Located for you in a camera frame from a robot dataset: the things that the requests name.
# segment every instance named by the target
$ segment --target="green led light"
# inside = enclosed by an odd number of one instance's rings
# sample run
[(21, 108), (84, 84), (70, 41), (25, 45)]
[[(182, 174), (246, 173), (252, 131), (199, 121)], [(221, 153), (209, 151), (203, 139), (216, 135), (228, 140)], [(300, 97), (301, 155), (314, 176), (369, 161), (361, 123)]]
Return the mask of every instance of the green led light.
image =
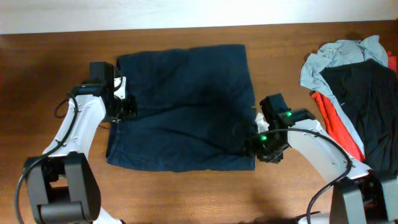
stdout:
[(261, 141), (266, 141), (267, 140), (267, 136), (260, 136), (260, 140)]

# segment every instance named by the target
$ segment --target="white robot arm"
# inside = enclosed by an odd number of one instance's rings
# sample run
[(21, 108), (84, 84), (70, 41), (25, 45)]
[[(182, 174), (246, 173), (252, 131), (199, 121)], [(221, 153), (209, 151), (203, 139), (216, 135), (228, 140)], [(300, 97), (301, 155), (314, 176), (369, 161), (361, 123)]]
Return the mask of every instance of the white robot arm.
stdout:
[[(111, 64), (90, 63), (90, 79), (73, 88), (54, 140), (42, 156), (25, 163), (16, 193), (20, 223), (19, 191), (24, 179), (37, 223), (124, 223), (101, 208), (100, 190), (87, 158), (100, 122), (135, 118), (135, 99), (125, 93), (126, 78), (115, 78)], [(68, 186), (51, 187), (50, 182), (59, 178), (66, 178)]]
[[(291, 146), (329, 183), (311, 199), (307, 214), (296, 223), (393, 223), (398, 218), (396, 175), (375, 172), (355, 159), (329, 137), (314, 115), (305, 109), (292, 111), (281, 94), (267, 96), (260, 106), (269, 131), (248, 139), (246, 153), (255, 154), (260, 161), (278, 163)], [(313, 203), (330, 187), (330, 213), (310, 215)]]

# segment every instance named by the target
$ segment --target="wood grain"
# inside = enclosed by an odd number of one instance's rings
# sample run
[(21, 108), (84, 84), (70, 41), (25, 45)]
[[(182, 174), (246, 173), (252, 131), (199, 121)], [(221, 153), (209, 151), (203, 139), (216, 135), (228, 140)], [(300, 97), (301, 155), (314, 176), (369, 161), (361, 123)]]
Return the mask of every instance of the wood grain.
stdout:
[[(53, 109), (73, 85), (88, 77), (88, 63), (143, 50), (245, 44), (256, 101), (281, 92), (292, 108), (308, 108), (318, 118), (309, 90), (299, 85), (309, 53), (325, 42), (379, 34), (398, 53), (397, 21), (287, 24), (202, 29), (119, 30), (0, 36), (0, 214), (17, 223), (13, 199), (28, 156), (41, 154), (61, 120)], [(294, 217), (325, 183), (296, 151), (280, 164), (258, 162), (255, 172), (139, 172), (105, 161), (108, 131), (98, 129), (90, 165), (103, 207), (128, 223), (237, 223), (256, 217)], [(32, 214), (25, 186), (21, 208)], [(314, 210), (327, 211), (331, 192)]]

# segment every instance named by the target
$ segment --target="dark blue cloth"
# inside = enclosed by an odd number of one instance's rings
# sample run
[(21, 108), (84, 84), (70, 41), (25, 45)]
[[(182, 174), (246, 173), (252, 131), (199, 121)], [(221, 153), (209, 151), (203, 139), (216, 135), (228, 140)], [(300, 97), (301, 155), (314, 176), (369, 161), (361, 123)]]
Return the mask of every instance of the dark blue cloth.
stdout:
[(254, 131), (244, 45), (141, 52), (118, 58), (138, 118), (111, 127), (107, 162), (135, 170), (254, 170), (243, 157)]

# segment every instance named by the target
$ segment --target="black cable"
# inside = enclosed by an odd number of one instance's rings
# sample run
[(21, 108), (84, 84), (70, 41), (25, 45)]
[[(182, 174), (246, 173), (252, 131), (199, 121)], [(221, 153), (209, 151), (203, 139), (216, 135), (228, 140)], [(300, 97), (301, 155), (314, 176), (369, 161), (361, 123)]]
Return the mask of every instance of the black cable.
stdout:
[(339, 150), (342, 155), (345, 157), (345, 159), (347, 160), (347, 168), (346, 170), (340, 175), (338, 176), (336, 179), (332, 180), (329, 184), (326, 184), (326, 186), (322, 187), (311, 199), (310, 203), (308, 204), (307, 207), (307, 223), (311, 224), (311, 208), (313, 206), (313, 204), (315, 203), (315, 201), (319, 198), (319, 196), (321, 196), (323, 193), (325, 193), (331, 186), (333, 186), (335, 183), (337, 183), (338, 181), (340, 181), (342, 178), (346, 177), (349, 172), (351, 171), (351, 168), (353, 166), (353, 162), (351, 161), (351, 159), (349, 158), (349, 156), (347, 155), (347, 153), (344, 151), (344, 149), (339, 146), (336, 142), (334, 142), (332, 139), (318, 133), (315, 131), (310, 131), (310, 130), (306, 130), (306, 129), (299, 129), (299, 128), (284, 128), (284, 129), (274, 129), (274, 130), (269, 130), (269, 131), (264, 131), (263, 133), (259, 133), (258, 135), (265, 135), (265, 134), (270, 134), (270, 133), (279, 133), (279, 132), (284, 132), (284, 131), (297, 131), (297, 132), (302, 132), (302, 133), (309, 133), (309, 134), (313, 134), (315, 136), (318, 136), (326, 141), (328, 141), (330, 144), (334, 145), (337, 150)]
[(68, 100), (69, 100), (69, 98), (64, 99), (64, 100), (63, 100), (60, 104), (58, 104), (58, 106), (55, 108), (55, 110), (54, 110), (54, 116), (55, 116), (56, 118), (64, 118), (64, 117), (66, 116), (66, 114), (65, 114), (65, 115), (62, 115), (62, 116), (58, 116), (58, 110), (59, 110), (60, 107), (61, 107), (64, 103), (66, 103)]
[(22, 216), (21, 216), (21, 210), (19, 208), (19, 193), (21, 191), (21, 185), (22, 185), (24, 179), (28, 176), (29, 172), (37, 164), (40, 164), (49, 155), (51, 155), (52, 153), (54, 153), (55, 151), (57, 151), (58, 149), (60, 149), (63, 146), (63, 143), (65, 143), (65, 141), (68, 139), (70, 133), (72, 132), (73, 126), (75, 125), (75, 122), (76, 122), (76, 119), (77, 119), (77, 114), (79, 112), (78, 104), (77, 104), (76, 98), (71, 93), (68, 93), (68, 97), (71, 98), (73, 100), (73, 103), (75, 104), (75, 109), (74, 109), (75, 113), (73, 115), (72, 121), (71, 121), (71, 123), (69, 125), (69, 128), (67, 130), (67, 133), (65, 134), (63, 139), (58, 142), (57, 146), (55, 146), (53, 149), (51, 149), (50, 151), (46, 152), (45, 154), (42, 154), (34, 163), (32, 163), (28, 168), (24, 169), (24, 171), (22, 172), (21, 177), (18, 180), (17, 189), (16, 189), (16, 193), (15, 193), (15, 211), (17, 213), (17, 219), (18, 219), (20, 224), (24, 224), (24, 221), (23, 221)]

